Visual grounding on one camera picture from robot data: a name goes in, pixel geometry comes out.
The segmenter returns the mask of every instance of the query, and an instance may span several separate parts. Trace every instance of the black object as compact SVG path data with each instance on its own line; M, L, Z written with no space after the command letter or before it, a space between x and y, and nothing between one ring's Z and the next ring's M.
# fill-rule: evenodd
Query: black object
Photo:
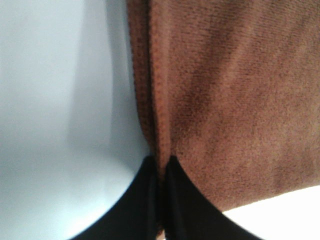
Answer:
M73 240L155 240L156 173L154 159L146 157L118 202Z
M157 187L156 162L149 156L119 201L72 240L155 240L160 216L167 240L260 240L215 208L175 156L166 167L161 215Z
M214 207L194 186L175 156L166 167L165 188L167 240L260 240Z

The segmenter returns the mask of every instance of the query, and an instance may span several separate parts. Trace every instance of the brown towel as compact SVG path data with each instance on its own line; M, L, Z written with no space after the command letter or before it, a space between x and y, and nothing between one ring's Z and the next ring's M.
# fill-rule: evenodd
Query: brown towel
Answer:
M128 0L136 100L221 211L320 184L320 1Z

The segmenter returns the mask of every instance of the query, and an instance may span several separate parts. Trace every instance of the brown fabric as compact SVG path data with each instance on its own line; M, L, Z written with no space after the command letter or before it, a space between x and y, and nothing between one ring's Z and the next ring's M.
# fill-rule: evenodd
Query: brown fabric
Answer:
M128 17L161 175L176 155L222 211L320 184L320 1L128 0Z

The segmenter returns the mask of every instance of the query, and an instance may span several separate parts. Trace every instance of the light blue surface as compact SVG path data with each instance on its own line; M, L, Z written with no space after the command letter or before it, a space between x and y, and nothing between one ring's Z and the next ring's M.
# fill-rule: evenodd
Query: light blue surface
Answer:
M63 240L149 149L124 0L0 0L0 239Z

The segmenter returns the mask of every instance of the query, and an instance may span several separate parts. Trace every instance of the white surface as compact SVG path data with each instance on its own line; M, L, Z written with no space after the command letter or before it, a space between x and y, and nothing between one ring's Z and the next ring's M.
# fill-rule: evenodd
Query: white surface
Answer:
M224 214L265 240L319 240L320 186L285 193Z
M63 240L126 190L148 147L124 0L0 0L0 239Z

